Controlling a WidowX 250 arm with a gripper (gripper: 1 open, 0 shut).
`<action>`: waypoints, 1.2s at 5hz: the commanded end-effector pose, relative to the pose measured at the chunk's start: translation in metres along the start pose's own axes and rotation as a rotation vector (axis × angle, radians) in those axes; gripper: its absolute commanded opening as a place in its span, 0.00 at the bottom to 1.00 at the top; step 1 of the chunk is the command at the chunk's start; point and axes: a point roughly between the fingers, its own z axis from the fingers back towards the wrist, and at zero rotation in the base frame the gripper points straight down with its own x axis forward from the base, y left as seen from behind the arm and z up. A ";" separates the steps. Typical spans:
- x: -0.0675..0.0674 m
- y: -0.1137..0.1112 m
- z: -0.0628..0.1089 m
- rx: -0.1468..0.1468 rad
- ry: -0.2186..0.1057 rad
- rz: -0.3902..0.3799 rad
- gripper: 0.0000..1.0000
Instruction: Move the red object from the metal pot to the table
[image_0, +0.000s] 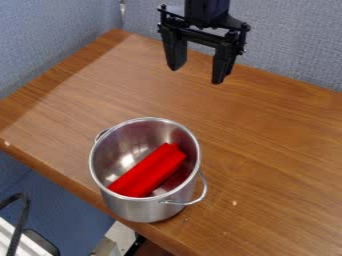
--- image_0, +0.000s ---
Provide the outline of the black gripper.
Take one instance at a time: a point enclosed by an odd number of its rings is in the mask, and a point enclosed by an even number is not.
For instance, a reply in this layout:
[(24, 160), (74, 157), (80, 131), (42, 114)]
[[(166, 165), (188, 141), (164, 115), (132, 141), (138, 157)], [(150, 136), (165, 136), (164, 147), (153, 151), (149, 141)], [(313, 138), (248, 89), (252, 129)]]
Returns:
[(236, 55), (244, 53), (251, 26), (229, 15), (229, 0), (184, 0), (181, 6), (157, 8), (166, 65), (172, 71), (186, 61), (186, 42), (215, 48), (211, 82), (217, 85), (231, 74)]

